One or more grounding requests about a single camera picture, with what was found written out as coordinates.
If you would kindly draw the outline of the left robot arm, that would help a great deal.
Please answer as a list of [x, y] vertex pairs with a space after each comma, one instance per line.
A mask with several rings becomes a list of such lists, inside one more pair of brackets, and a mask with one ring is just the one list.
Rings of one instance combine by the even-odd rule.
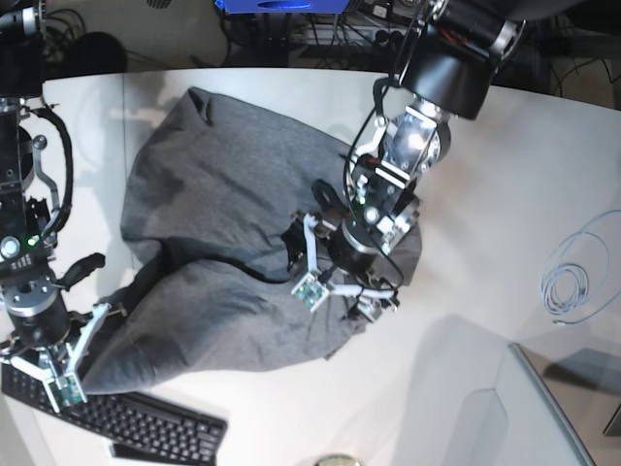
[[372, 139], [354, 142], [343, 186], [312, 183], [315, 212], [297, 213], [284, 234], [292, 265], [305, 272], [292, 295], [316, 311], [332, 297], [375, 320], [399, 305], [406, 277], [377, 269], [418, 225], [421, 177], [450, 149], [449, 122], [477, 117], [494, 76], [525, 23], [475, 1], [424, 1], [407, 30], [397, 73], [374, 84]]

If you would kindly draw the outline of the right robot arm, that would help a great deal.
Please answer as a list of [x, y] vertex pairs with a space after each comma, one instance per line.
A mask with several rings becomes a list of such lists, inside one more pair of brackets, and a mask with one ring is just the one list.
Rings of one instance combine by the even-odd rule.
[[[14, 330], [1, 345], [1, 361], [40, 382], [60, 413], [87, 400], [79, 369], [111, 308], [71, 312], [62, 296], [105, 266], [103, 254], [77, 261], [61, 277], [49, 266], [72, 212], [74, 160], [67, 127], [43, 95], [45, 40], [45, 2], [2, 2], [1, 308]], [[43, 169], [47, 138], [22, 126], [30, 116], [48, 121], [60, 136], [63, 187]]]

